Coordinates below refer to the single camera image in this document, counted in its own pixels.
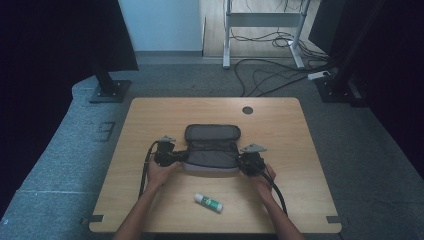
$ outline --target black curtain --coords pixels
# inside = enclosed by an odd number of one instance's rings
[[[2,1],[0,24],[3,215],[66,114],[72,86],[93,75],[90,61],[138,67],[117,0]]]

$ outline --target white wall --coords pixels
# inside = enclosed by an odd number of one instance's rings
[[[201,51],[199,0],[119,0],[134,51]]]

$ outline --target wooden desk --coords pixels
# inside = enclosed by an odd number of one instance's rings
[[[242,112],[250,106],[253,113]],[[134,99],[110,164],[91,222],[94,232],[114,232],[137,200],[144,158],[164,135],[177,139],[175,150],[187,147],[189,124],[234,124],[241,129],[239,148],[252,142],[277,173],[290,219],[303,233],[337,233],[337,216],[299,101],[295,98],[138,98]],[[202,193],[224,205],[221,214],[194,202]],[[175,171],[157,195],[146,232],[272,233],[259,198],[240,172],[199,174]]]

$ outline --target human hand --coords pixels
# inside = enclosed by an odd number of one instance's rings
[[[264,170],[264,173],[268,175],[272,180],[274,180],[277,174],[274,172],[274,169],[272,169],[271,165],[267,163],[265,165],[266,168]],[[252,184],[253,189],[255,189],[256,193],[259,194],[262,201],[265,201],[269,198],[273,198],[271,193],[272,187],[262,175],[259,174],[257,176],[249,176],[249,180]]]
[[[161,167],[154,161],[154,155],[150,156],[149,169],[147,171],[147,186],[160,187],[165,184],[170,173],[181,166],[180,162],[174,162],[168,167]]]

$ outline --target gray carpet floor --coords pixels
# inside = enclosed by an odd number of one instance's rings
[[[246,93],[259,63],[241,65]],[[94,77],[73,87],[73,102],[44,154],[10,203],[0,239],[110,239],[92,233],[91,216],[131,100],[135,97],[239,97],[242,87],[220,64],[141,64],[112,73],[132,85],[122,103],[90,104]],[[292,80],[304,76],[297,75]],[[254,74],[256,81],[263,72]],[[287,82],[272,78],[267,91]],[[299,99],[337,211],[340,234],[307,239],[424,239],[424,181],[368,108],[322,103],[315,84],[301,80],[266,97]],[[264,235],[154,235],[146,239],[264,239]]]

